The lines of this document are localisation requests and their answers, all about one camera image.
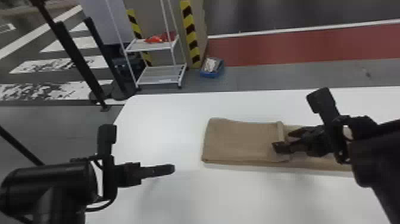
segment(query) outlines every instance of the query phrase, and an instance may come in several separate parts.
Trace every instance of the beige fabric pouch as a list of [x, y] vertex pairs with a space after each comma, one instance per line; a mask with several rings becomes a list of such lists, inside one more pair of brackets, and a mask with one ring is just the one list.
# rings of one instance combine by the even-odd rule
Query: beige fabric pouch
[[202, 161], [272, 167], [295, 167], [316, 170], [350, 171], [349, 165], [338, 164], [329, 154], [308, 157], [303, 152], [292, 155], [275, 153], [272, 142], [288, 141], [287, 134], [300, 126], [276, 123], [248, 123], [212, 118], [205, 132]]

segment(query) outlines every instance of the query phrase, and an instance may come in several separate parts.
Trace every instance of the red floor strip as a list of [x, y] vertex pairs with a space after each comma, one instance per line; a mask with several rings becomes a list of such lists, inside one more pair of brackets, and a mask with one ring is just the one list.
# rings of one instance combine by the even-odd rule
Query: red floor strip
[[227, 66], [400, 58], [400, 24], [210, 39]]

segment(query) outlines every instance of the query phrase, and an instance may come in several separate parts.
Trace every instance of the yellow black striped pillar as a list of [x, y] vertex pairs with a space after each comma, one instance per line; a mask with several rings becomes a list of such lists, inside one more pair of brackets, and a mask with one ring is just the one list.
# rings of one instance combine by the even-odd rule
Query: yellow black striped pillar
[[[132, 26], [133, 33], [135, 34], [135, 37], [138, 39], [143, 39], [142, 30], [140, 29], [140, 27], [136, 21], [135, 11], [134, 10], [126, 10], [126, 13], [128, 14], [128, 18], [129, 18], [130, 24]], [[153, 66], [149, 52], [143, 51], [142, 56], [143, 56], [143, 59], [146, 60], [146, 63], [148, 66]]]
[[199, 44], [197, 42], [197, 35], [195, 29], [195, 20], [192, 13], [190, 1], [180, 1], [180, 9], [183, 13], [183, 25], [186, 30], [186, 42], [190, 51], [190, 58], [192, 59], [192, 67], [200, 68], [201, 56]]

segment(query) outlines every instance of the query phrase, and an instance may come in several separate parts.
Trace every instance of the white table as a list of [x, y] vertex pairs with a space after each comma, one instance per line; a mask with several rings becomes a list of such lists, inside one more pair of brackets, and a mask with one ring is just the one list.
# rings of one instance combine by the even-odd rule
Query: white table
[[[173, 163], [176, 173], [120, 189], [114, 204], [87, 223], [266, 224], [388, 223], [372, 190], [351, 173], [212, 166], [200, 161], [211, 117], [289, 125], [320, 124], [312, 90], [138, 95], [115, 121], [116, 163]], [[332, 89], [339, 111], [377, 122], [400, 117], [400, 87]]]

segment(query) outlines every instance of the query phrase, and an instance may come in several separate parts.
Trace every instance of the white shelf rack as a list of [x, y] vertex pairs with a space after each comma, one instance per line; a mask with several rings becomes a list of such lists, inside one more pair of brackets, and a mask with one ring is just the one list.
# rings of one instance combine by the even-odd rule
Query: white shelf rack
[[[171, 6], [171, 0], [160, 0], [162, 17], [164, 19], [165, 31], [167, 32], [168, 41], [163, 42], [163, 43], [146, 43], [144, 39], [138, 39], [135, 37], [135, 34], [133, 34], [133, 40], [129, 43], [129, 45], [126, 48], [124, 47], [124, 43], [122, 42], [121, 34], [118, 31], [117, 24], [115, 23], [114, 15], [110, 8], [110, 3], [109, 3], [110, 0], [105, 0], [105, 1], [107, 3], [108, 11], [111, 15], [111, 19], [112, 19], [112, 23], [115, 28], [115, 32], [118, 36], [118, 40], [120, 41], [120, 45], [123, 49], [123, 54], [124, 54], [127, 62], [129, 62], [128, 53], [132, 53], [132, 52], [140, 52], [142, 59], [143, 59], [142, 53], [144, 51], [148, 52], [148, 51], [170, 50], [170, 52], [171, 52], [171, 57], [172, 57], [172, 62], [173, 62], [172, 66], [151, 67], [147, 64], [146, 60], [143, 59], [146, 67], [143, 70], [142, 74], [140, 75], [140, 77], [138, 78], [137, 81], [135, 79], [135, 74], [133, 73], [130, 63], [127, 63], [129, 72], [132, 75], [132, 79], [135, 81], [136, 87], [139, 88], [140, 85], [159, 85], [159, 84], [176, 83], [178, 85], [178, 88], [181, 88], [182, 87], [182, 79], [183, 79], [183, 76], [185, 75], [185, 71], [186, 71], [186, 68], [188, 67], [188, 63], [186, 62], [185, 53], [183, 51], [182, 40], [180, 39], [179, 35], [177, 34], [175, 39], [173, 41], [171, 40], [170, 29], [168, 26], [167, 15], [165, 12], [165, 5], [164, 5], [164, 1], [167, 1], [169, 11], [170, 11], [170, 14], [172, 17], [174, 29], [177, 32], [178, 28], [176, 25], [175, 16], [173, 14], [173, 9]], [[184, 64], [176, 63], [174, 49], [175, 49], [176, 43], [178, 43], [178, 42], [180, 45], [180, 50], [182, 53]]]
[[128, 53], [142, 52], [142, 51], [159, 51], [168, 50], [174, 48], [178, 42], [179, 35], [176, 35], [175, 40], [170, 45], [169, 42], [163, 43], [146, 43], [144, 39], [134, 39], [126, 48], [125, 51]]

